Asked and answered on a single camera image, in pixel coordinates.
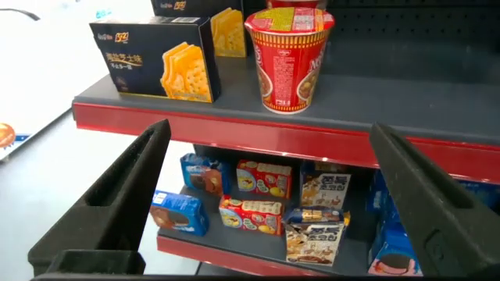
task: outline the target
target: cup noodle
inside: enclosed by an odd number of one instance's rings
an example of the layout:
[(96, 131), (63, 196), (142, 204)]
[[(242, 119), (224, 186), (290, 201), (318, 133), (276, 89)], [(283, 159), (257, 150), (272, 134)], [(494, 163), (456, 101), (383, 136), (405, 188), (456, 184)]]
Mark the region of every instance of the cup noodle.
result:
[(247, 18), (267, 109), (294, 114), (311, 104), (333, 26), (331, 14), (312, 8), (273, 8)]

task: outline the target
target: cup noodle lid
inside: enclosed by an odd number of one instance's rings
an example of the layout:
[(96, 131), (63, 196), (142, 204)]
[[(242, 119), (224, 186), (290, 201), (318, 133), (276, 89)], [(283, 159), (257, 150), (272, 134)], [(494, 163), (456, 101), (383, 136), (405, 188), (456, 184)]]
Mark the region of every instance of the cup noodle lid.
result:
[(334, 17), (314, 8), (284, 7), (265, 9), (250, 15), (245, 26), (264, 34), (314, 34), (328, 30), (335, 24)]

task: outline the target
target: cracker image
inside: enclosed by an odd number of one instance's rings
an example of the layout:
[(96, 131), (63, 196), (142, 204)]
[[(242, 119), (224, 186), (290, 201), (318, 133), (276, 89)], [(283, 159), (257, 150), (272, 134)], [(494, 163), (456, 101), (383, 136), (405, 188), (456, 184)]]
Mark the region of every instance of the cracker image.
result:
[(243, 14), (236, 9), (227, 8), (215, 15), (212, 20), (213, 44), (218, 56), (245, 57), (245, 32)]
[(161, 83), (162, 83), (163, 88), (165, 89), (166, 96), (168, 98), (171, 98), (170, 93), (172, 92), (172, 90), (169, 88), (169, 85), (166, 84), (166, 82), (170, 78), (170, 75), (172, 74), (172, 71), (170, 70), (170, 67), (172, 66), (172, 57), (187, 47), (189, 47), (189, 44), (186, 42), (182, 42), (179, 45), (171, 48), (169, 51), (163, 53), (162, 58), (163, 58), (164, 71), (163, 71)]
[(165, 52), (163, 58), (162, 85), (167, 97), (212, 102), (205, 60), (200, 47), (183, 42)]

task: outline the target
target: white floor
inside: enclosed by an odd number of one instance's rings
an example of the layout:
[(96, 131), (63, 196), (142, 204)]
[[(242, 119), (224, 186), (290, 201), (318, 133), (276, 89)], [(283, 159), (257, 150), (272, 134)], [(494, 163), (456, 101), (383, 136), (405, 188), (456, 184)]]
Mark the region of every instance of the white floor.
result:
[[(0, 279), (27, 280), (27, 252), (134, 140), (134, 136), (78, 130), (71, 114), (0, 162)], [(157, 188), (179, 192), (179, 158), (192, 144), (171, 141)], [(198, 261), (156, 250), (158, 227), (148, 219), (139, 251), (145, 273), (193, 275)]]

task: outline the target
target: lower shelf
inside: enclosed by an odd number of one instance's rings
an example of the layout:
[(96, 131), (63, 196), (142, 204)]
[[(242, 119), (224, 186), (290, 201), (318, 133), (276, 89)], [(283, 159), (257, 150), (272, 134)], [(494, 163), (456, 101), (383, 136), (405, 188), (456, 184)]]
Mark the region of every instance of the lower shelf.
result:
[[(245, 199), (238, 194), (237, 188), (233, 190), (234, 197)], [(203, 201), (209, 216), (209, 231), (205, 236), (197, 237), (175, 230), (160, 229), (157, 237), (160, 251), (254, 275), (361, 276), (366, 274), (367, 255), (375, 229), (375, 218), (365, 212), (366, 188), (364, 187), (349, 187), (345, 209), (352, 213), (352, 223), (342, 239), (332, 267), (287, 263), (284, 236), (276, 237), (226, 227), (220, 218), (218, 197), (189, 190), (186, 187), (182, 193), (198, 197)]]

